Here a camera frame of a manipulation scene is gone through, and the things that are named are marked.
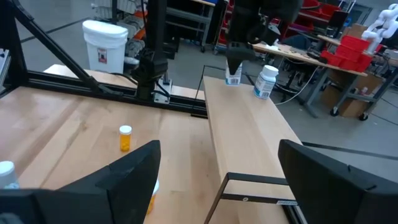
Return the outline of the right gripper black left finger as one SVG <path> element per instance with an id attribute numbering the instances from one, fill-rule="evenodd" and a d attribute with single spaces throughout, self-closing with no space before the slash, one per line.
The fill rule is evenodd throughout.
<path id="1" fill-rule="evenodd" d="M 160 158 L 153 140 L 57 190 L 0 190 L 0 224 L 143 224 Z"/>

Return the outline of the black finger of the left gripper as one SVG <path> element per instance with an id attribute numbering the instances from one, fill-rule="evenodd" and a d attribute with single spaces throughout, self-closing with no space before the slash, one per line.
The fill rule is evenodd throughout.
<path id="1" fill-rule="evenodd" d="M 229 73 L 234 75 L 240 64 L 245 60 L 254 60 L 256 54 L 249 43 L 229 43 L 226 51 Z"/>

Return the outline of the white medicine bottle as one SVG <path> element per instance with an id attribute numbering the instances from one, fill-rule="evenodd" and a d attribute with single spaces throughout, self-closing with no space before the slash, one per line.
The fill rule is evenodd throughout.
<path id="1" fill-rule="evenodd" d="M 225 82 L 227 85 L 238 86 L 241 82 L 241 74 L 242 74 L 243 64 L 240 63 L 238 69 L 235 74 L 231 74 L 229 71 L 228 62 L 226 62 L 226 71 L 225 71 Z"/>
<path id="2" fill-rule="evenodd" d="M 270 65 L 263 66 L 254 85 L 254 95 L 261 99 L 268 99 L 276 83 L 279 69 Z"/>

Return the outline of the small orange pill bottle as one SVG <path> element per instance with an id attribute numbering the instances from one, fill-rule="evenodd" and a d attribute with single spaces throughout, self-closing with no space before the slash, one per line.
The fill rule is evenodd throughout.
<path id="1" fill-rule="evenodd" d="M 128 152 L 131 145 L 132 128 L 128 125 L 123 125 L 119 128 L 120 150 Z"/>

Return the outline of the black office chair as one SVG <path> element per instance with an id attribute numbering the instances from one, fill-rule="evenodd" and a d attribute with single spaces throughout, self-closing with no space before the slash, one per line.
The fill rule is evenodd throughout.
<path id="1" fill-rule="evenodd" d="M 288 38 L 285 38 L 282 41 L 282 44 L 289 45 L 293 48 L 300 49 L 300 50 L 308 50 L 312 46 L 310 39 L 301 34 L 293 35 Z"/>

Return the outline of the grey metal shelving rack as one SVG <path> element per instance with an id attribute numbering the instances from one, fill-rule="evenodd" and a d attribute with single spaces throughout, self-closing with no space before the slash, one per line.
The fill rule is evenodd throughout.
<path id="1" fill-rule="evenodd" d="M 197 2 L 200 3 L 203 7 L 208 7 L 208 12 L 204 12 L 201 15 L 199 14 L 193 14 L 191 12 L 186 12 L 183 10 L 179 10 L 179 9 L 175 9 L 172 7 L 167 7 L 167 15 L 171 15 L 171 16 L 175 16 L 181 19 L 188 19 L 190 21 L 193 22 L 197 22 L 199 24 L 203 24 L 204 29 L 199 29 L 199 28 L 194 28 L 194 27 L 190 27 L 190 26 L 185 26 L 182 24 L 178 24 L 178 23 L 174 23 L 174 22 L 167 22 L 170 25 L 173 26 L 177 26 L 177 27 L 183 27 L 186 29 L 191 29 L 191 30 L 195 30 L 197 32 L 202 32 L 203 36 L 201 39 L 201 44 L 200 44 L 200 51 L 202 53 L 204 53 L 206 51 L 206 40 L 208 37 L 208 31 L 210 29 L 210 25 L 211 25 L 211 20 L 213 17 L 213 12 L 214 12 L 214 8 L 216 6 L 216 3 L 208 0 L 191 0 L 193 2 Z"/>

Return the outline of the wooden-top rolling workbench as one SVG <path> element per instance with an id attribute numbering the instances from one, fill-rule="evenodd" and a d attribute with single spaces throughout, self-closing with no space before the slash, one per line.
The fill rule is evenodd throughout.
<path id="1" fill-rule="evenodd" d="M 336 66 L 332 66 L 332 65 L 329 65 L 329 64 L 326 64 L 323 62 L 319 62 L 318 60 L 315 60 L 314 58 L 310 58 L 307 55 L 291 51 L 290 46 L 286 46 L 286 45 L 278 45 L 277 47 L 270 47 L 270 46 L 264 45 L 264 44 L 256 44 L 256 45 L 253 45 L 253 47 L 257 52 L 279 55 L 279 56 L 283 56 L 285 58 L 294 59 L 294 60 L 298 60 L 301 62 L 306 62 L 311 65 L 317 65 L 319 67 L 324 67 L 324 71 L 320 74 L 320 78 L 315 82 L 314 86 L 312 86 L 306 99 L 301 100 L 301 103 L 304 105 L 304 107 L 307 109 L 307 111 L 314 118 L 318 118 L 318 115 L 313 110 L 312 102 L 315 99 L 315 97 L 318 95 L 318 93 L 320 92 L 322 85 L 324 84 L 326 78 L 328 77 L 328 74 L 332 70 L 349 73 L 350 84 L 343 89 L 339 100 L 333 106 L 333 108 L 330 110 L 330 115 L 338 116 L 340 114 L 340 107 L 343 104 L 343 102 L 345 101 L 345 99 L 351 98 L 354 100 L 366 101 L 368 103 L 367 108 L 364 110 L 364 112 L 358 116 L 358 119 L 361 121 L 367 120 L 368 116 L 372 113 L 373 109 L 375 108 L 376 103 L 382 98 L 383 94 L 385 94 L 385 92 L 391 87 L 391 85 L 398 78 L 398 70 L 395 70 L 394 73 L 382 84 L 382 86 L 378 89 L 378 91 L 376 92 L 376 94 L 374 96 L 363 96 L 363 95 L 352 93 L 351 89 L 353 89 L 354 86 L 357 84 L 359 76 L 366 77 L 367 76 L 366 73 L 359 73 L 359 72 L 355 72 L 352 70 L 344 70 L 344 69 L 336 67 Z"/>

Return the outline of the medium orange pill bottle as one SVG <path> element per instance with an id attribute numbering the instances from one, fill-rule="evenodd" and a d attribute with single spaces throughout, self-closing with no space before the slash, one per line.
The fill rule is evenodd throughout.
<path id="1" fill-rule="evenodd" d="M 150 199 L 150 203 L 149 203 L 149 206 L 147 208 L 146 215 L 150 214 L 151 211 L 153 210 L 154 204 L 155 204 L 155 198 L 156 198 L 156 195 L 157 195 L 158 191 L 159 191 L 159 180 L 157 180 L 156 183 L 155 183 L 155 187 L 153 189 L 152 197 Z"/>

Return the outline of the blue pill bottle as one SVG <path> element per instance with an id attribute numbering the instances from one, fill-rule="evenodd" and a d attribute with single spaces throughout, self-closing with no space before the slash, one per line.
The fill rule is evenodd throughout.
<path id="1" fill-rule="evenodd" d="M 0 162 L 0 189 L 18 189 L 15 165 L 11 161 Z"/>

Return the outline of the cardboard box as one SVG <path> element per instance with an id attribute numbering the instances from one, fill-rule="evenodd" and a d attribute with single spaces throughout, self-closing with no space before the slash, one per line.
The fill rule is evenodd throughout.
<path id="1" fill-rule="evenodd" d="M 346 27 L 340 37 L 340 40 L 346 35 L 360 39 L 363 32 L 366 31 L 367 28 L 367 26 L 362 26 L 361 24 L 353 24 L 351 27 Z"/>
<path id="2" fill-rule="evenodd" d="M 328 77 L 328 82 L 321 95 L 322 103 L 329 109 L 332 109 L 338 102 L 341 92 L 346 85 L 350 84 L 350 80 L 354 75 L 344 72 L 332 72 Z M 364 96 L 370 96 L 372 92 L 383 83 L 381 77 L 375 75 L 368 75 L 366 77 L 358 76 L 356 86 L 351 90 L 352 93 L 357 93 Z M 347 118 L 354 118 L 359 116 L 367 107 L 367 102 L 347 98 L 339 108 L 340 115 Z"/>

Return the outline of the red plastic storage bin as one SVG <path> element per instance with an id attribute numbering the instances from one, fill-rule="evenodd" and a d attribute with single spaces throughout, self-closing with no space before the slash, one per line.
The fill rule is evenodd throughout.
<path id="1" fill-rule="evenodd" d="M 344 45 L 338 46 L 334 53 L 323 50 L 320 57 L 329 65 L 360 73 L 364 72 L 373 60 L 372 56 Z"/>
<path id="2" fill-rule="evenodd" d="M 350 36 L 350 35 L 344 35 L 341 38 L 341 45 L 344 45 L 346 47 L 350 47 L 352 49 L 362 52 L 369 47 L 370 42 L 367 40 L 363 40 L 363 39 L 359 39 L 357 37 Z"/>

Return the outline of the white lidded plastic bucket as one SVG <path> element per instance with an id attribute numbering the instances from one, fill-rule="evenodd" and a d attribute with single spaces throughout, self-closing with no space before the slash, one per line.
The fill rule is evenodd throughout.
<path id="1" fill-rule="evenodd" d="M 128 30 L 94 20 L 84 21 L 82 29 L 90 70 L 122 74 Z"/>

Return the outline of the white humanoid robot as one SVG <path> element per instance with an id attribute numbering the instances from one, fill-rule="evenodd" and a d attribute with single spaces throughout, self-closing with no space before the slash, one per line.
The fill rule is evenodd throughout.
<path id="1" fill-rule="evenodd" d="M 367 54 L 373 54 L 383 39 L 389 39 L 398 29 L 398 4 L 391 4 L 383 10 L 373 24 L 361 35 L 363 40 L 370 41 Z"/>

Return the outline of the wooden shelf black frame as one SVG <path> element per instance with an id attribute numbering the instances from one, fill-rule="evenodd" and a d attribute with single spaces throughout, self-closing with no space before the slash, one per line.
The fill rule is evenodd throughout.
<path id="1" fill-rule="evenodd" d="M 303 224 L 277 157 L 280 140 L 300 140 L 275 104 L 252 85 L 206 75 L 200 83 L 221 179 L 204 224 L 221 200 L 235 202 L 240 224 Z"/>

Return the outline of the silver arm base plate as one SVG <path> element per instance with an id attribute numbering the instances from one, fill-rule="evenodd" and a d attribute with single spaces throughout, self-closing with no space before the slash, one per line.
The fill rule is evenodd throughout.
<path id="1" fill-rule="evenodd" d="M 160 104 L 169 104 L 170 96 L 172 93 L 172 81 L 171 79 L 165 80 L 163 77 L 158 79 L 155 83 L 154 89 L 154 102 Z"/>

